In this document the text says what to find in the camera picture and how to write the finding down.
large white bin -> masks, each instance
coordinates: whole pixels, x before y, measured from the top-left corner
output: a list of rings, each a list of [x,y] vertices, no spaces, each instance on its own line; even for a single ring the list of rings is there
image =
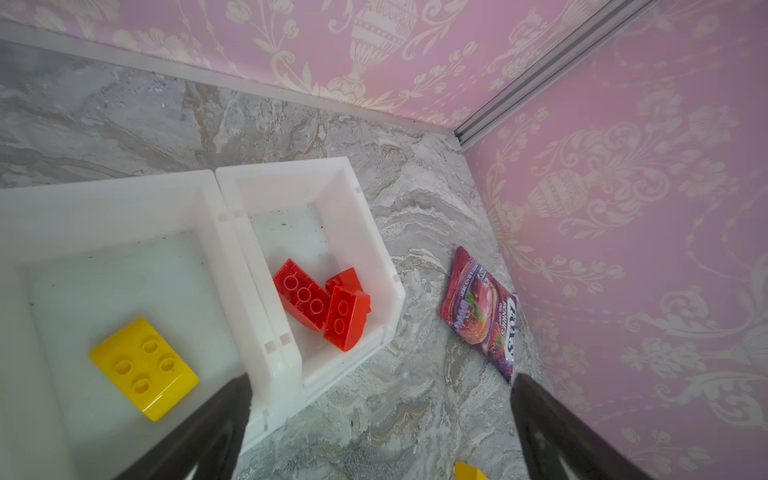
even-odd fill
[[[242,371],[247,441],[284,422],[282,354],[227,216],[210,170],[0,191],[0,477],[113,478]],[[88,358],[137,314],[200,377],[157,423]]]
[[[216,177],[278,347],[295,372],[283,384],[291,416],[392,341],[405,290],[346,157],[222,167]],[[272,276],[288,258],[322,286],[355,268],[372,311],[353,349],[343,353],[286,314]]]

fox's candy packet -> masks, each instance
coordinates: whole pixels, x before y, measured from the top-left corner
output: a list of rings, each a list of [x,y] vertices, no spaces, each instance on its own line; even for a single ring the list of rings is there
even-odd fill
[[[513,369],[518,297],[472,258],[456,249],[440,316],[509,380]]]

candy wrapper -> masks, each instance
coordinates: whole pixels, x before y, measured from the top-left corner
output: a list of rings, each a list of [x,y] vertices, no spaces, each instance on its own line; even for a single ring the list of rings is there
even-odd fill
[[[456,249],[442,319],[509,380],[513,370],[518,297],[509,293],[464,247]]]

yellow stud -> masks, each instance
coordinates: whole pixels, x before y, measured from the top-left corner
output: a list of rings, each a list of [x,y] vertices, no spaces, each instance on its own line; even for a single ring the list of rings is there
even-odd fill
[[[200,383],[192,369],[143,318],[100,343],[90,356],[153,422],[163,418]]]
[[[456,462],[456,480],[488,480],[479,468]]]

red lego duplo brick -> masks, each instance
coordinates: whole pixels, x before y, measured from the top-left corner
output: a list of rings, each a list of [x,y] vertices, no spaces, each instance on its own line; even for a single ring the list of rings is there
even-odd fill
[[[355,272],[354,268],[344,270],[332,279],[328,280],[326,282],[326,290],[328,290],[328,293],[333,293],[333,287],[336,285],[343,286],[348,290],[352,290],[353,292],[362,292],[360,280],[357,279],[357,272]]]
[[[273,277],[283,308],[306,328],[319,332],[328,318],[331,297],[296,263],[288,259]]]
[[[371,296],[362,291],[338,285],[333,287],[323,338],[343,352],[350,351],[362,336],[370,305]]]

